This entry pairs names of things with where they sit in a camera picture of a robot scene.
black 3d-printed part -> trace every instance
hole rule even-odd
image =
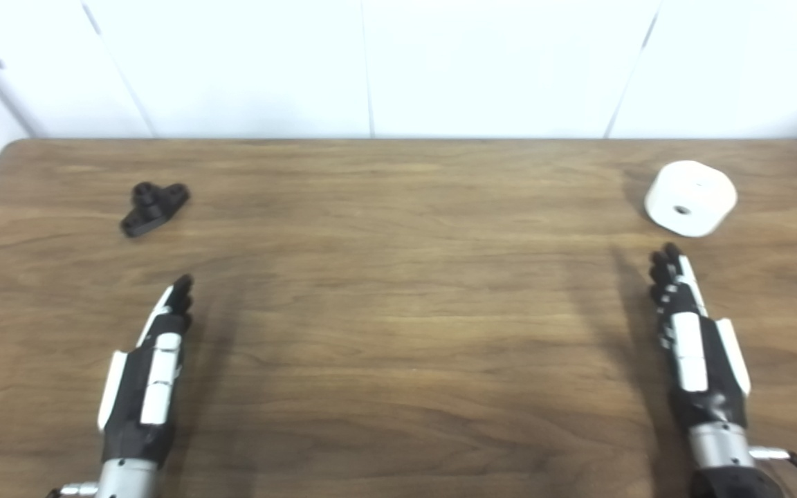
[[[149,182],[137,183],[131,189],[134,208],[121,221],[121,230],[126,237],[139,237],[161,227],[189,198],[190,191],[182,183],[164,189]]]

black plastic object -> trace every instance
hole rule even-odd
[[[131,189],[134,208],[121,221],[121,230],[126,237],[142,236],[164,225],[189,198],[190,191],[182,183],[164,189],[154,183],[137,183]]]

white cylinder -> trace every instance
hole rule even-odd
[[[694,160],[662,167],[645,196],[645,211],[651,219],[685,237],[712,233],[736,204],[737,190],[731,179]]]

wood grain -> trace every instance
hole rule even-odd
[[[677,239],[663,164],[740,204]],[[192,199],[120,236],[129,190]],[[648,253],[676,240],[797,451],[797,141],[22,141],[0,157],[0,497],[95,479],[111,352],[196,277],[164,496],[684,496]],[[791,495],[797,472],[769,467]]]

robotic hand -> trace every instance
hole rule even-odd
[[[751,383],[731,321],[709,318],[690,262],[672,243],[652,253],[651,262],[658,334],[670,358],[670,406],[698,467],[690,496],[782,498],[755,460],[788,460],[797,467],[797,454],[750,447],[746,439]]]
[[[158,471],[174,442],[174,384],[190,327],[192,277],[184,275],[158,300],[130,353],[116,351],[98,413],[104,435],[99,482],[72,483],[48,498],[153,498]]]

